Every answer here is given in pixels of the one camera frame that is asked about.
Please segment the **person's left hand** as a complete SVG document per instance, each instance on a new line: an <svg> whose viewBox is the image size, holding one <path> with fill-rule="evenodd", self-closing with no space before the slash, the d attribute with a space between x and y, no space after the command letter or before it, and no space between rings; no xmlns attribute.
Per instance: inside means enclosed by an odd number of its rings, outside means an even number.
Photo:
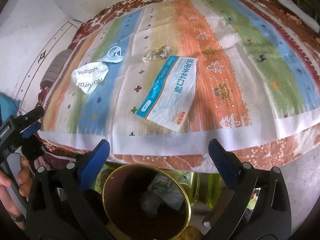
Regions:
<svg viewBox="0 0 320 240"><path fill-rule="evenodd" d="M1 164L1 203L8 214L26 216L24 201L29 199L32 183L30 165L24 156L14 153L9 157L9 165ZM15 224L25 229L25 223Z"/></svg>

